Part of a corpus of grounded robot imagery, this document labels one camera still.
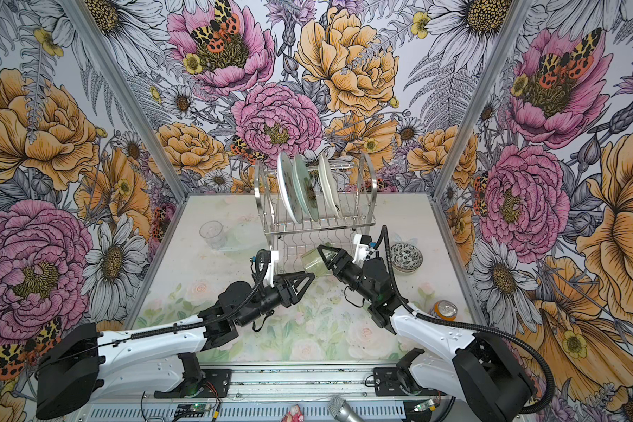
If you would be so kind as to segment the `pink black patterned bowl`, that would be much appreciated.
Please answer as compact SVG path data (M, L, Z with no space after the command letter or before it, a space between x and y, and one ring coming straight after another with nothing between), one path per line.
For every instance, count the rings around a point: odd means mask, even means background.
M424 262L420 249L414 244L395 243L390 247L390 259L393 267L405 274L417 271Z

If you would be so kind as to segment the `cream white plate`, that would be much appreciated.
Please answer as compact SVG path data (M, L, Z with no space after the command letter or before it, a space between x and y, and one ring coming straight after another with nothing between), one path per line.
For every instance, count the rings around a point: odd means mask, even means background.
M335 217L342 218L343 214L339 202L338 185L325 154L319 155L318 176L328 209Z

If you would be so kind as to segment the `chrome two-tier dish rack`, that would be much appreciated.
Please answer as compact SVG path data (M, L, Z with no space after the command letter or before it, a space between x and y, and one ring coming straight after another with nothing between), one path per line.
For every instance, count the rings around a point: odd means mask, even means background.
M360 265L369 256L363 238L376 224L376 169L369 154L335 163L325 153L306 163L283 153L276 167L254 166L254 196L271 258L266 283L302 271L321 244L342 248Z

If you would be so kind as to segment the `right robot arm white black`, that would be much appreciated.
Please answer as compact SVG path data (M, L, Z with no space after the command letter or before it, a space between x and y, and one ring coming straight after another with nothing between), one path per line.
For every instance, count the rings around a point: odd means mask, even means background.
M536 395L536 387L501 337L422 313L393 288L382 258L354 263L347 251L318 246L325 266L362 296L380 328L416 347L398 363L403 392L435 390L466 402L482 421L511 421Z

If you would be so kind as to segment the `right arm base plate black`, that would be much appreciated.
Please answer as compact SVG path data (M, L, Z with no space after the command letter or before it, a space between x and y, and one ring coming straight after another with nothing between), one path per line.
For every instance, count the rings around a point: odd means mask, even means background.
M410 372L397 367L374 367L372 386L377 397L429 397L439 391L420 387Z

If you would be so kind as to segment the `green tinted glass cup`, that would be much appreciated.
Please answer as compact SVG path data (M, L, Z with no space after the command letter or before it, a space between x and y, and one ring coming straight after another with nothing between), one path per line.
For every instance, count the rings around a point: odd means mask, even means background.
M301 256L302 266L306 273L313 273L316 278L325 277L331 272L317 249L307 251Z

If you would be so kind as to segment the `clear glass cup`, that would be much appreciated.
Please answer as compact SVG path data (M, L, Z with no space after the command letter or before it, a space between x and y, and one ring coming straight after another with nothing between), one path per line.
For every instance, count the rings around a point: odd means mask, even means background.
M227 243L227 233L223 224L213 220L203 223L200 227L200 236L212 250L221 250Z

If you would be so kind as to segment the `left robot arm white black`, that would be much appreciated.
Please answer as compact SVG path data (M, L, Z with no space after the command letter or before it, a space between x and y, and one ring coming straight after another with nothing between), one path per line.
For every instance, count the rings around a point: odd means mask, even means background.
M276 308L299 303L314 279L296 272L274 276L270 287L236 281L212 307L145 329L101 332L80 325L40 359L36 416L53 420L102 397L141 391L191 396L204 383L199 353L229 344L240 327Z

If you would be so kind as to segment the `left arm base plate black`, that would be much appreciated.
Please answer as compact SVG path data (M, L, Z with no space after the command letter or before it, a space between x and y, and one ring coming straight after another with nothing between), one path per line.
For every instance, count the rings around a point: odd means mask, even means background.
M231 385L231 369L202 369L193 381L182 381L174 389L156 391L154 398L226 398Z

